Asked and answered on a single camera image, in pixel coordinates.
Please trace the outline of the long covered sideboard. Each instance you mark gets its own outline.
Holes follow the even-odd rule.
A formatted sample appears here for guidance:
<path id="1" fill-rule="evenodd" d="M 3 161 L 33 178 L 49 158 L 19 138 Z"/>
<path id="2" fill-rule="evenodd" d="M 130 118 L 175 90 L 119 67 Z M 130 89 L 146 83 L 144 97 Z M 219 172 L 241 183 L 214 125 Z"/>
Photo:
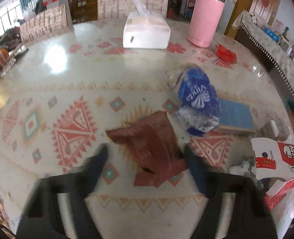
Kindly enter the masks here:
<path id="1" fill-rule="evenodd" d="M 294 62 L 286 52 L 253 23 L 251 14 L 246 10 L 240 13 L 232 27 L 243 29 L 254 44 L 271 60 L 294 99 Z"/>

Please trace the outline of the blue Vinda tissue wrapper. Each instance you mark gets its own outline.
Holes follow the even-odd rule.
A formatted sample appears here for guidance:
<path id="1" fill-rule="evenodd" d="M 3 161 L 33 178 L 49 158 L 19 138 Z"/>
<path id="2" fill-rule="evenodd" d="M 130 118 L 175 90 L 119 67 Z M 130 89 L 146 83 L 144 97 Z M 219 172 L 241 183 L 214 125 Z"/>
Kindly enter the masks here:
<path id="1" fill-rule="evenodd" d="M 168 86 L 181 105 L 174 116 L 191 136 L 202 137 L 220 124 L 221 105 L 208 75 L 195 64 L 167 73 Z"/>

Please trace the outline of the patterned chair left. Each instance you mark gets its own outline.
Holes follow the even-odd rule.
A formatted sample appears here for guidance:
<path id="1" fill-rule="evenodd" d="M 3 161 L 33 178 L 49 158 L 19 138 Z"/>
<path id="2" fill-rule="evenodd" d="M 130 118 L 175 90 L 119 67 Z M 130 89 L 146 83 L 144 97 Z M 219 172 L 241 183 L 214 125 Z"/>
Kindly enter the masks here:
<path id="1" fill-rule="evenodd" d="M 45 39 L 70 32 L 66 6 L 64 4 L 45 10 L 20 26 L 20 36 L 24 44 L 34 44 Z"/>

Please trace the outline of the dark red snack wrapper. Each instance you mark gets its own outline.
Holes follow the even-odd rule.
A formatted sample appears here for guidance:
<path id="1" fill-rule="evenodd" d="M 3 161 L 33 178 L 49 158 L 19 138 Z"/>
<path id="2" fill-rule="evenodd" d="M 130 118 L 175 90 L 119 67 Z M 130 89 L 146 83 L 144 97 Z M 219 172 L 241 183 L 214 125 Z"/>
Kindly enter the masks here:
<path id="1" fill-rule="evenodd" d="M 125 146 L 141 169 L 135 176 L 135 187 L 159 187 L 186 170 L 184 154 L 166 112 L 157 111 L 106 134 L 115 144 Z"/>

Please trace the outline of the pink thermos bottle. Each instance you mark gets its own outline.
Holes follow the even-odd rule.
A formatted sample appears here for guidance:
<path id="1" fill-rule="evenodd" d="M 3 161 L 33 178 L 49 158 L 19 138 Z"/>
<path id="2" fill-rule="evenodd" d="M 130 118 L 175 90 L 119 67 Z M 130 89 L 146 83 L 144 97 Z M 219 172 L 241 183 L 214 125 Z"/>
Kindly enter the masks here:
<path id="1" fill-rule="evenodd" d="M 187 37 L 193 45 L 209 47 L 224 9 L 224 1 L 196 0 Z"/>

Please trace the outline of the patterned chair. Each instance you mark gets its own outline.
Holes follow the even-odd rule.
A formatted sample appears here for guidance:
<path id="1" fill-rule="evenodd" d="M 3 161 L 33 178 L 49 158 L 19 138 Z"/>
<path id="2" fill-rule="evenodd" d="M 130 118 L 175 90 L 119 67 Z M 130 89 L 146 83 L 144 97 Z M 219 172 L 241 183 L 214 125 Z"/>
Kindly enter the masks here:
<path id="1" fill-rule="evenodd" d="M 167 16 L 168 0 L 140 0 L 150 12 L 158 12 Z M 97 18 L 126 18 L 130 12 L 135 11 L 133 0 L 97 0 Z"/>
<path id="2" fill-rule="evenodd" d="M 24 44 L 34 44 L 45 39 L 70 32 L 66 6 L 64 4 L 45 10 L 20 26 L 20 36 Z"/>

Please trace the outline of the small metal tin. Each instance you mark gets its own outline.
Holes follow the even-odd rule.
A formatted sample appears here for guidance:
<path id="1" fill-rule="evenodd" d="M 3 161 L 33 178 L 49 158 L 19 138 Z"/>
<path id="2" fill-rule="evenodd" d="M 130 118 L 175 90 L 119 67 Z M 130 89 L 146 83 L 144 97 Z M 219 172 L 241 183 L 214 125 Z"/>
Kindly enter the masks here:
<path id="1" fill-rule="evenodd" d="M 270 120 L 260 129 L 259 134 L 264 138 L 285 142 L 290 135 L 290 131 L 281 120 Z"/>

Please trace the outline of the patterned chair far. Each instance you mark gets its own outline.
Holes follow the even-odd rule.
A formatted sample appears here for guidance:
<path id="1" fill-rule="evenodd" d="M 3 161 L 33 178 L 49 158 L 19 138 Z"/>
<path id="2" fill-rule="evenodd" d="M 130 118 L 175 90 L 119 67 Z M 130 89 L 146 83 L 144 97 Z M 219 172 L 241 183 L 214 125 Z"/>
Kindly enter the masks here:
<path id="1" fill-rule="evenodd" d="M 158 12 L 167 16 L 168 0 L 140 0 L 150 12 Z M 97 0 L 97 18 L 126 18 L 130 12 L 135 11 L 133 0 Z"/>

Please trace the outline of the red crumpled paper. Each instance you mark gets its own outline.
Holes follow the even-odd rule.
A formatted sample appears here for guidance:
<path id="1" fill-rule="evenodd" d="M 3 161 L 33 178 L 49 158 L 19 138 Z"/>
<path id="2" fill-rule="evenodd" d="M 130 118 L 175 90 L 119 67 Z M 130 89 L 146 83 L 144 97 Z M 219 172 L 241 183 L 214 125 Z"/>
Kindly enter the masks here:
<path id="1" fill-rule="evenodd" d="M 237 55 L 221 44 L 218 44 L 216 55 L 228 64 L 237 63 Z"/>

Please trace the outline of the white tissue pack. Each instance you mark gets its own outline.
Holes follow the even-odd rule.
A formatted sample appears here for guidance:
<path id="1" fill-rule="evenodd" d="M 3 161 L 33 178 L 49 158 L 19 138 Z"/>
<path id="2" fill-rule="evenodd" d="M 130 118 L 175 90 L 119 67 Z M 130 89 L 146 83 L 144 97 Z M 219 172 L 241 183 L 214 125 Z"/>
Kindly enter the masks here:
<path id="1" fill-rule="evenodd" d="M 123 30 L 126 49 L 166 49 L 171 29 L 160 12 L 151 12 L 141 0 L 133 0 L 136 11 L 129 13 Z"/>

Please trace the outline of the red white KFC box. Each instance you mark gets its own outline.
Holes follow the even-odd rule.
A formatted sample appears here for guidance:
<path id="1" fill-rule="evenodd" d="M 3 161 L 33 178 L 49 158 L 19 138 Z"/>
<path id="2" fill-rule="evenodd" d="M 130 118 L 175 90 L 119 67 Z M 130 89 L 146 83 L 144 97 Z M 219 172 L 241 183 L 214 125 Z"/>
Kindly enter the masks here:
<path id="1" fill-rule="evenodd" d="M 275 179 L 266 192 L 269 199 L 282 196 L 294 188 L 294 145 L 269 138 L 253 138 L 256 179 Z"/>

